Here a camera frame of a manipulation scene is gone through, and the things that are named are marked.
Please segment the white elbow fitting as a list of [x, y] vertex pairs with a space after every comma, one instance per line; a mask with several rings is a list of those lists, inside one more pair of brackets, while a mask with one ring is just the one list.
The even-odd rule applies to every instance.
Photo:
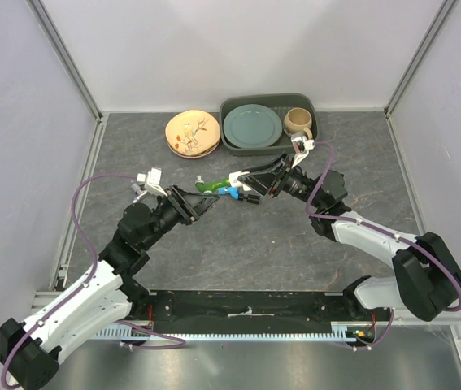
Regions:
[[249, 192], [252, 190], [248, 185], [243, 184], [240, 180], [239, 177], [242, 175], [248, 174], [248, 171], [235, 171], [231, 172], [228, 175], [228, 182], [230, 183], [230, 186], [232, 188], [243, 188], [245, 192]]

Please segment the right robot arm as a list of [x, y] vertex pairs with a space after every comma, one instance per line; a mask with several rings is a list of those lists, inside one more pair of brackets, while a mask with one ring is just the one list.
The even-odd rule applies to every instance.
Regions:
[[393, 270], [385, 278], [364, 276], [342, 299], [344, 314], [362, 319], [371, 309], [406, 309], [426, 322], [443, 311], [461, 310], [461, 269], [436, 233], [399, 232], [364, 218], [344, 203], [343, 174], [326, 167], [315, 179], [282, 154], [273, 162], [231, 174], [230, 181], [262, 196], [280, 193], [304, 202], [315, 232], [350, 245]]

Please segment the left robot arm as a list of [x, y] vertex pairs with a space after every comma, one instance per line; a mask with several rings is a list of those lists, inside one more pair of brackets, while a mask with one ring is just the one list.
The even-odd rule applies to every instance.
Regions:
[[25, 320], [9, 318], [0, 327], [2, 386], [43, 388], [96, 333], [127, 316], [145, 316], [149, 292], [133, 277], [149, 261], [148, 250], [177, 224], [198, 221], [218, 199], [173, 185], [155, 208], [128, 206], [111, 241], [74, 284]]

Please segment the green water faucet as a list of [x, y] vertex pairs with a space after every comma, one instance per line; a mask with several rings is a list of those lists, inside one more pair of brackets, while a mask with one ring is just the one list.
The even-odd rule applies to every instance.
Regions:
[[201, 175], [197, 175], [195, 180], [195, 187], [200, 193], [213, 193], [217, 189], [230, 186], [228, 179], [206, 182]]

